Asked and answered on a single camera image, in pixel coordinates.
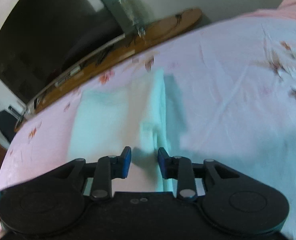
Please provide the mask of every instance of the bed sheet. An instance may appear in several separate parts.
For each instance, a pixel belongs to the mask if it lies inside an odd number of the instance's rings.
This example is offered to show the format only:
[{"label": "bed sheet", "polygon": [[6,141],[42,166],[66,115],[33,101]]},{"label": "bed sheet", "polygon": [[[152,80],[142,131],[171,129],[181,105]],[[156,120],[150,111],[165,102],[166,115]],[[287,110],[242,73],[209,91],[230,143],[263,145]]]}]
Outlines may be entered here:
[{"label": "bed sheet", "polygon": [[[296,97],[271,68],[264,33],[274,40],[296,41],[296,21],[252,16],[217,23],[93,78],[24,124],[6,153],[0,187],[69,161],[70,133],[84,89],[112,91],[155,68],[165,73],[170,155],[200,163],[209,157],[256,158],[263,141],[296,130]],[[203,194],[200,181],[197,187]]]}]

